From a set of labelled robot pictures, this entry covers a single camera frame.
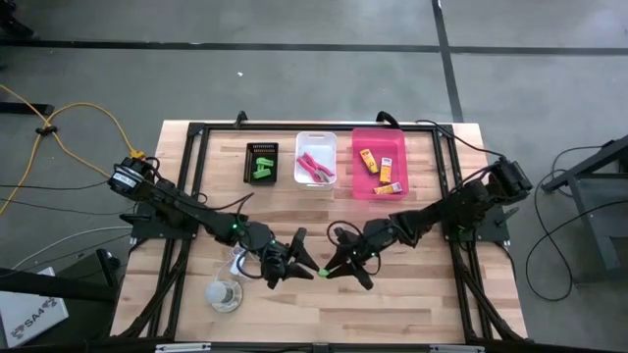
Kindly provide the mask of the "black floor bar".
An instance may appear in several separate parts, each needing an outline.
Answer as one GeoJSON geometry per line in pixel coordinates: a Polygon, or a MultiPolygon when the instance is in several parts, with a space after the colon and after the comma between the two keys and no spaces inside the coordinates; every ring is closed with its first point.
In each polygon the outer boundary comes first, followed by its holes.
{"type": "Polygon", "coordinates": [[[14,102],[0,102],[0,114],[16,115],[36,115],[49,116],[54,112],[55,107],[49,104],[26,104],[14,102]]]}

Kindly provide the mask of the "silver metal bracket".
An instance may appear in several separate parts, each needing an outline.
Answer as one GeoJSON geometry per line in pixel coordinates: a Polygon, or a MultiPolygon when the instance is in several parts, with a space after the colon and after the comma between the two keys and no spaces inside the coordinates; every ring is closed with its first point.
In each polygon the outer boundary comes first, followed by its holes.
{"type": "Polygon", "coordinates": [[[486,353],[486,350],[474,345],[434,344],[429,346],[429,353],[486,353]]]}
{"type": "Polygon", "coordinates": [[[188,342],[160,344],[155,347],[154,353],[209,353],[211,350],[210,343],[188,342]]]}

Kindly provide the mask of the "black side table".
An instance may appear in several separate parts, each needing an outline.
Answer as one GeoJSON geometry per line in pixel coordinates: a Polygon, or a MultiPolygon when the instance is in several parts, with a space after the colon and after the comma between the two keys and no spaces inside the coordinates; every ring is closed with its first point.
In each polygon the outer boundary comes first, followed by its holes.
{"type": "Polygon", "coordinates": [[[567,186],[601,264],[574,282],[628,280],[628,134],[542,185],[547,193],[567,186]]]}

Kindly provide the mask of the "black mesh basket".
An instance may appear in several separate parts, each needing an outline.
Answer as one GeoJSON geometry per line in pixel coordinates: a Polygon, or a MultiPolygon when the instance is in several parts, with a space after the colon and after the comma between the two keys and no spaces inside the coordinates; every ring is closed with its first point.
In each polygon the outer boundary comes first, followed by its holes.
{"type": "Polygon", "coordinates": [[[246,145],[243,181],[251,185],[258,186],[270,186],[274,185],[278,179],[278,167],[279,167],[279,144],[277,142],[250,142],[246,145]],[[263,166],[256,166],[256,159],[258,157],[265,157],[273,160],[274,167],[266,169],[271,170],[269,176],[255,179],[253,173],[263,166]]]}

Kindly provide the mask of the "person's foot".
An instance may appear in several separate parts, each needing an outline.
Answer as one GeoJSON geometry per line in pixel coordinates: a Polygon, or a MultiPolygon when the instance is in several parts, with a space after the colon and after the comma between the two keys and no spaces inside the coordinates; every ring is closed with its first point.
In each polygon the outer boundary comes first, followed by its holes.
{"type": "Polygon", "coordinates": [[[15,18],[16,11],[14,0],[0,0],[0,29],[13,38],[33,39],[35,32],[15,18]]]}

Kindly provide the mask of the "white plastic bin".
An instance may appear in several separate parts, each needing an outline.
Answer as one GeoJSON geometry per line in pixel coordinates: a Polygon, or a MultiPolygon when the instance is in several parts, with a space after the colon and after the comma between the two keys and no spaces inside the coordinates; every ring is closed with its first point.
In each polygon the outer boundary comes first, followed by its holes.
{"type": "Polygon", "coordinates": [[[295,138],[293,179],[304,190],[332,190],[338,180],[337,172],[337,136],[329,131],[302,131],[295,138]],[[309,153],[319,164],[327,167],[334,176],[329,182],[314,182],[310,174],[304,171],[297,159],[309,153]]]}

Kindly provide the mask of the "yellow green crayon box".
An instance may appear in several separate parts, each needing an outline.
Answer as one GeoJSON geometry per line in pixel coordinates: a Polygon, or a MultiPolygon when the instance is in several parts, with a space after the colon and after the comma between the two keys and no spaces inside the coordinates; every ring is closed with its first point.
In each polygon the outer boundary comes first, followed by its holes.
{"type": "Polygon", "coordinates": [[[370,174],[377,174],[379,172],[379,167],[378,167],[378,163],[374,157],[374,155],[372,154],[370,149],[362,149],[359,152],[362,161],[364,162],[367,170],[369,171],[370,174]]]}

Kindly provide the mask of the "pink translucent plastic bin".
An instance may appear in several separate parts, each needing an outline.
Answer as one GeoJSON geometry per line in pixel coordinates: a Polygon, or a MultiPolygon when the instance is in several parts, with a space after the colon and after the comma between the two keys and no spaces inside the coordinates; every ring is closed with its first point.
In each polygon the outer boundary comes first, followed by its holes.
{"type": "Polygon", "coordinates": [[[408,166],[404,134],[399,129],[355,128],[351,134],[351,190],[358,200],[401,200],[409,192],[408,166]],[[374,155],[379,172],[370,174],[359,152],[370,149],[374,155]],[[392,158],[392,182],[399,182],[403,191],[398,194],[378,195],[374,188],[380,183],[380,167],[383,157],[392,158]]]}

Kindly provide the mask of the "black aluminium table frame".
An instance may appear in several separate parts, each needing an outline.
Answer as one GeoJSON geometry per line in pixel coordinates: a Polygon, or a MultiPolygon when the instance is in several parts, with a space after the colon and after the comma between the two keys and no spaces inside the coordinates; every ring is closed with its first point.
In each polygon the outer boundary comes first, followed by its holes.
{"type": "MultiPolygon", "coordinates": [[[[334,249],[326,237],[335,220],[355,225],[407,209],[422,208],[442,194],[444,186],[488,163],[480,129],[475,124],[453,126],[458,141],[448,144],[432,126],[403,126],[409,192],[397,201],[354,199],[351,191],[351,132],[348,124],[274,122],[241,129],[211,129],[199,187],[213,204],[246,198],[243,211],[267,224],[281,241],[290,241],[299,227],[307,229],[305,245],[318,264],[334,249]],[[330,131],[338,139],[338,181],[332,190],[306,191],[293,176],[295,138],[302,131],[330,131]],[[279,144],[278,179],[258,186],[243,181],[246,145],[279,144]]],[[[225,273],[230,251],[200,232],[191,242],[175,340],[217,346],[239,342],[245,348],[263,343],[289,346],[327,344],[337,349],[352,344],[457,344],[463,341],[462,313],[450,247],[440,227],[425,234],[414,248],[394,245],[367,268],[371,290],[355,278],[291,279],[274,289],[257,277],[245,279],[241,305],[220,313],[204,291],[225,273]]]]}

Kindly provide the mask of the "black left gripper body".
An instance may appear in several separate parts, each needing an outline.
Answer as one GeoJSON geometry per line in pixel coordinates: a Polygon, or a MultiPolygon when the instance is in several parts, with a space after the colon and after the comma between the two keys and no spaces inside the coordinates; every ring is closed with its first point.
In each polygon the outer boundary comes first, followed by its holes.
{"type": "Polygon", "coordinates": [[[261,261],[261,275],[267,286],[274,289],[280,280],[286,280],[292,275],[291,248],[278,240],[271,240],[263,249],[261,261]]]}

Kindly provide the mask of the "pink-handled pliers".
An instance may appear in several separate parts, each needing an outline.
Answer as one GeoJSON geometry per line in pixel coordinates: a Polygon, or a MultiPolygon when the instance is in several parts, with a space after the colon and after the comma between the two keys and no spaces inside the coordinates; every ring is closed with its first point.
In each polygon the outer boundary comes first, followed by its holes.
{"type": "Polygon", "coordinates": [[[335,175],[327,167],[319,164],[309,153],[304,153],[297,159],[297,162],[316,182],[329,182],[330,177],[335,175]]]}
{"type": "Polygon", "coordinates": [[[299,157],[297,164],[307,173],[310,174],[314,182],[327,182],[328,178],[323,168],[319,166],[317,162],[305,157],[299,157]]]}

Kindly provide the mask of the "white round lamp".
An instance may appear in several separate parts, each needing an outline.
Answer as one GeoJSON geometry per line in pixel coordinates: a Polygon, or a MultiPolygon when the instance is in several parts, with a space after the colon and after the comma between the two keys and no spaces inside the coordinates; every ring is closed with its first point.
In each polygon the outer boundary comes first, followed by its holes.
{"type": "Polygon", "coordinates": [[[243,299],[242,287],[235,280],[214,280],[205,289],[205,299],[217,312],[233,312],[243,299]]]}

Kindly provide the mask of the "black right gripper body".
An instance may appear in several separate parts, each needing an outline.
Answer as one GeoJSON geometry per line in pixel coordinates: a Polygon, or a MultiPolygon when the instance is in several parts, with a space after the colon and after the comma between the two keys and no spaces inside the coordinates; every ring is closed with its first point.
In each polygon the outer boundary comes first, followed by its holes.
{"type": "Polygon", "coordinates": [[[364,264],[395,243],[395,227],[390,220],[368,221],[362,230],[344,223],[334,227],[337,252],[346,260],[364,264]]]}

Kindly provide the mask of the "white printed box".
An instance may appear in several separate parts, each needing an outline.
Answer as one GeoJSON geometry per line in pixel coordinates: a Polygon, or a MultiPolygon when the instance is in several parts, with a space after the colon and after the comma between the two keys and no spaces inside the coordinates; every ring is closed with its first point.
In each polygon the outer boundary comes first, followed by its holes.
{"type": "Polygon", "coordinates": [[[9,348],[33,340],[68,317],[62,298],[0,291],[0,320],[9,348]]]}

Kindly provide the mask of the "black furniture piece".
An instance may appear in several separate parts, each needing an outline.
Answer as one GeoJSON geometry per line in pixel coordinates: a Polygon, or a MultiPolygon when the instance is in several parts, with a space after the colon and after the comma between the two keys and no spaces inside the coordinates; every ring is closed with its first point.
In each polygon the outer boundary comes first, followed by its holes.
{"type": "Polygon", "coordinates": [[[104,249],[64,269],[58,277],[0,268],[0,290],[70,302],[70,321],[33,343],[3,353],[87,352],[109,335],[121,289],[120,260],[104,249]]]}

